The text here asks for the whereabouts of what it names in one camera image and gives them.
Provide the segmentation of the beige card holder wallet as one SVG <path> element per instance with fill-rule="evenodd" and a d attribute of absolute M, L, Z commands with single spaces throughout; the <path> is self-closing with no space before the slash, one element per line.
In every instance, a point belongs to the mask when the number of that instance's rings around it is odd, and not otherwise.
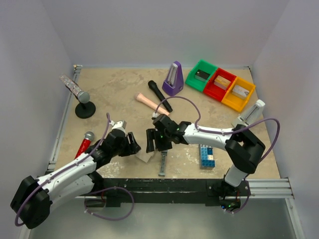
<path fill-rule="evenodd" d="M 140 159 L 141 161 L 145 163 L 147 163 L 153 156 L 154 156 L 154 152 L 150 152 L 150 153 L 139 152 L 135 155 L 136 158 Z"/>

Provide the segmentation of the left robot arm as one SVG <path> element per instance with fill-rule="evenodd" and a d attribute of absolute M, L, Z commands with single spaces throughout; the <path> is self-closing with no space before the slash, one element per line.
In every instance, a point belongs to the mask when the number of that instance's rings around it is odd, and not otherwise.
<path fill-rule="evenodd" d="M 90 174 L 110 163 L 115 156 L 130 156 L 140 150 L 132 132 L 113 129 L 105 139 L 99 140 L 57 171 L 36 179 L 27 176 L 10 203 L 16 213 L 14 224 L 17 227 L 25 225 L 29 229 L 37 227 L 62 199 L 72 193 L 75 196 L 90 193 L 95 184 Z"/>

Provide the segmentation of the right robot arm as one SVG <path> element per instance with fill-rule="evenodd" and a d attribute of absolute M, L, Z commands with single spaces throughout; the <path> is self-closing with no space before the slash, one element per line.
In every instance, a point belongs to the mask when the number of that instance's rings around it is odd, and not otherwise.
<path fill-rule="evenodd" d="M 176 123 L 161 114 L 153 120 L 154 128 L 146 130 L 146 152 L 172 149 L 172 144 L 201 144 L 226 151 L 232 166 L 224 176 L 224 182 L 238 187 L 249 174 L 256 171 L 265 151 L 264 143 L 245 126 L 217 129 L 197 127 L 194 123 Z"/>

